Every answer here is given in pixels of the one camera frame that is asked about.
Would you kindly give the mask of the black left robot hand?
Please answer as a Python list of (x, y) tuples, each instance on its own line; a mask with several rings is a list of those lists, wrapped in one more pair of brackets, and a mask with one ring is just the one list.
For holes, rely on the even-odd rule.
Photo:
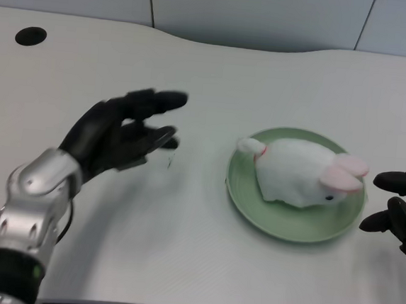
[(73, 125), (59, 148), (78, 162), (84, 183), (109, 169), (139, 166), (151, 152), (179, 146), (174, 126), (149, 127), (145, 119), (187, 102), (187, 93), (154, 89), (98, 102)]

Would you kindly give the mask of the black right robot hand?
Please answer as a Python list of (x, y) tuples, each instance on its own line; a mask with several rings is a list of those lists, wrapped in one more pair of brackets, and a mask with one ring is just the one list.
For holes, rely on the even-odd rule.
[(400, 241), (400, 251), (406, 255), (406, 172), (387, 171), (379, 173), (373, 180), (379, 189), (396, 193), (387, 202), (387, 209), (362, 220), (359, 228), (364, 232), (391, 232)]

